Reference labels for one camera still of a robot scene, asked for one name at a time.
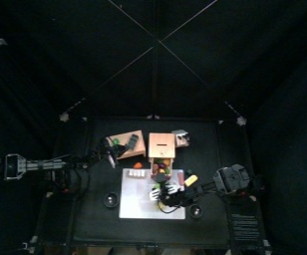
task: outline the black wall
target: black wall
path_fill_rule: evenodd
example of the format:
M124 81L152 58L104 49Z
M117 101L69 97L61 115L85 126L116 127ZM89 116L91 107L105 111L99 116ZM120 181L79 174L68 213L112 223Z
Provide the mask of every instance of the black wall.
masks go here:
M249 130L255 171L269 186L269 241L289 254L307 254L307 59L255 111Z
M0 49L0 156L51 158L57 116L45 99ZM32 181L0 185L0 248L13 249L29 240L39 210L39 192Z
M208 2L115 3L148 33L109 1L0 0L0 156L51 157L57 115L83 97L73 114L103 117L234 118L227 101L269 185L267 237L307 254L307 0L216 1L164 46L154 38ZM28 181L0 187L0 246L32 234L32 195Z

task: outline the black fabric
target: black fabric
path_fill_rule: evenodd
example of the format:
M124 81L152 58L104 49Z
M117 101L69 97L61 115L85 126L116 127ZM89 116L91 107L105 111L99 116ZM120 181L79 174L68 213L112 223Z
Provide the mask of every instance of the black fabric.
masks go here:
M0 37L57 113L249 117L307 56L307 0L0 0Z
M51 158L56 118L27 75L0 48L0 157L19 153L29 159ZM39 192L32 178L0 184L0 251L29 241Z
M250 146L269 240L279 254L307 254L307 60L251 119Z
M270 185L269 237L274 245L307 252L299 239L307 233L307 170L299 170L307 169L307 0L0 0L0 38L8 43L0 46L0 155L15 150L25 157L48 156L57 114L75 104L69 118L77 119L156 114L222 120L235 117L234 108L249 119L254 165ZM23 222L8 225L4 206L9 215L28 217L21 207L28 198L16 199L28 192L19 188L0 189L0 229L9 231L0 243L12 242ZM302 190L298 202L287 199L294 190ZM19 208L4 203L5 194Z

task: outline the cable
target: cable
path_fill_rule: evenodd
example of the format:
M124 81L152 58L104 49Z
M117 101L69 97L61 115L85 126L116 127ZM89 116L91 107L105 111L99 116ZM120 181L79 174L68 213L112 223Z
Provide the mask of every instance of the cable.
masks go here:
M150 31L144 28L143 25L140 25L140 23L130 16L130 14L122 9L122 7L119 7L113 1L108 0L108 2L116 7L116 9L134 21L134 23L147 32L147 34L150 36L152 36L152 34L150 33Z
M67 157L67 156L71 156L71 155L69 155L69 154L60 155L60 156L57 156L57 157L53 157L53 158L47 159L47 160L43 160L43 161L44 161L44 162L53 161L55 159L60 159L60 158Z
M174 207L175 207L174 210L171 210L171 211L163 211L163 210L159 208L159 206L158 206L158 203L159 203L159 202L160 202L160 201L159 201L159 199L158 199L158 200L156 200L156 207L158 207L159 211L163 212L164 214L170 214L170 213L172 213L174 211L176 211L176 210L179 209L179 205L176 205L176 206L174 206Z
M87 183L85 183L85 188L83 190L83 192L80 193L79 195L79 198L77 199L81 199L84 194L87 193L87 190L89 188L89 182L91 182L91 175L89 175L89 172L85 170L85 173L87 173Z
M171 51L171 49L166 46L166 44L162 41L158 41L159 44L164 47L164 49L170 52L170 54L175 57L175 59L179 61L179 63L188 69L188 71L191 72L191 74L196 77L196 79L199 80L199 82L203 84L204 88L210 90L210 92L212 93L212 95L222 101L222 103L230 108L230 110L234 112L234 114L238 117L242 117L242 114L234 109L234 107L231 106L231 104L222 98L222 96L219 95L219 93L216 93L214 91L212 86L208 85L208 83L203 80L203 78L198 75L198 73L191 69L191 67L182 61L182 59L178 57L178 55Z
M152 49L154 47L148 47L88 93L88 95L84 98L80 98L77 102L73 103L71 107L65 109L65 111L61 113L67 114L87 98L89 98L95 92L113 79L113 77L123 72L123 70L132 65L132 63Z
M183 27L214 3L216 0L210 2L162 39L160 41L164 41L179 29Z

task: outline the yellow object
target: yellow object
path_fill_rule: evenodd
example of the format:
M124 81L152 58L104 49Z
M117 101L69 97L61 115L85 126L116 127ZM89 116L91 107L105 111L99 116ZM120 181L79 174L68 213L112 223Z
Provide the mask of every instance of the yellow object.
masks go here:
M166 205L159 201L156 204L156 208L163 209L166 207Z
M194 182L196 181L196 176L191 175L184 181L183 184L186 187L188 187Z
M167 159L167 158L163 159L163 160L162 160L162 163L164 163L164 165L168 165L168 159Z

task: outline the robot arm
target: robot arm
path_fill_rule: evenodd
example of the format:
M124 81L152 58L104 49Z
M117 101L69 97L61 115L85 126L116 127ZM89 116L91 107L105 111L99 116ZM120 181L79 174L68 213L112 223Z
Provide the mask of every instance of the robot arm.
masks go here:
M183 191L171 193L166 179L159 182L162 189L156 195L163 205L170 207L187 207L198 197L207 193L218 193L224 196L239 196L241 193L257 193L263 189L259 179L250 177L243 166L234 164L230 167L220 168L212 176L212 182L187 187Z
M179 190L179 188L167 183L167 177L163 173L159 173L154 180L159 184L159 188L150 192L150 200L155 200L168 207L187 207L198 197L214 192L214 182Z
M19 154L6 154L0 158L0 182L19 180L27 171L87 169L101 159L105 159L112 168L117 165L116 158L127 150L122 145L109 145L107 138L100 139L96 150L81 157L63 155L45 160L28 160Z

